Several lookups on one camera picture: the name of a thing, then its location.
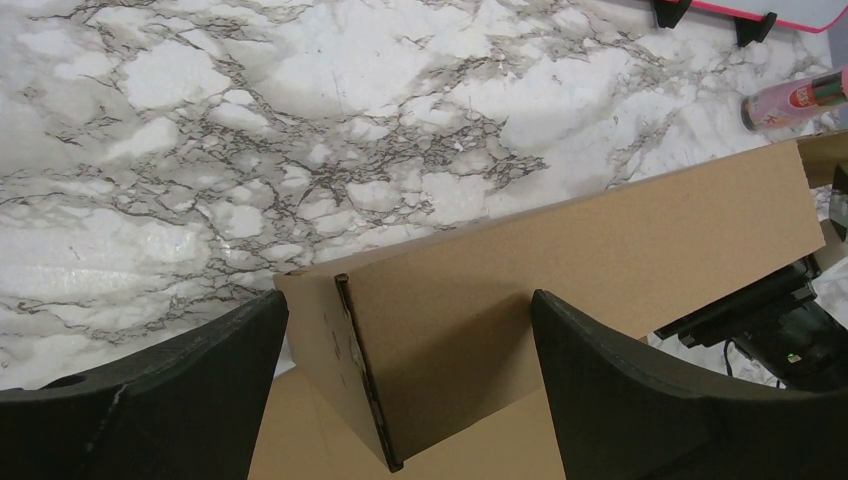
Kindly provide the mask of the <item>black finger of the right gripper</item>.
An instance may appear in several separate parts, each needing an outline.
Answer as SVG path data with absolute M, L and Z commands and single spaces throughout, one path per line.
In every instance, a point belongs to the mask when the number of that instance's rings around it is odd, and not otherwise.
M 847 165 L 836 166 L 831 184 L 829 200 L 829 220 L 842 242 L 847 241 L 848 196 Z

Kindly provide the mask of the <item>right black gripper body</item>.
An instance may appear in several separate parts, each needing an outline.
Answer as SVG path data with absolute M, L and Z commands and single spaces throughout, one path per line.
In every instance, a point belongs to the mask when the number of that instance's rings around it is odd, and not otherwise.
M 847 328 L 817 302 L 807 255 L 655 331 L 688 348 L 735 344 L 793 390 L 847 387 Z

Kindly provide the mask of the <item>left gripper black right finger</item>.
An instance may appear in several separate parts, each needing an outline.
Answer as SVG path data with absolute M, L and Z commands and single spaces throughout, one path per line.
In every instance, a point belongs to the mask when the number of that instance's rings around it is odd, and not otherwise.
M 538 290 L 531 321 L 570 479 L 843 479 L 847 393 L 779 390 L 670 356 Z

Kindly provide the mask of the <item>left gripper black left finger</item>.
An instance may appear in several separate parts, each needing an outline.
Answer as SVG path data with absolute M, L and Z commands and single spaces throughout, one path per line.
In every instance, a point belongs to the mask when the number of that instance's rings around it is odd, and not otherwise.
M 129 356 L 4 390 L 2 478 L 246 478 L 287 320 L 268 291 Z

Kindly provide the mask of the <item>brown cardboard box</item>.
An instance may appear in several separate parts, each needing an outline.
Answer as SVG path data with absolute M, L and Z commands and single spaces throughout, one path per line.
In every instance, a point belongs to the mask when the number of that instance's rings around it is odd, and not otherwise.
M 274 278 L 294 368 L 253 479 L 560 479 L 529 319 L 548 290 L 642 338 L 825 243 L 811 192 L 845 132 Z

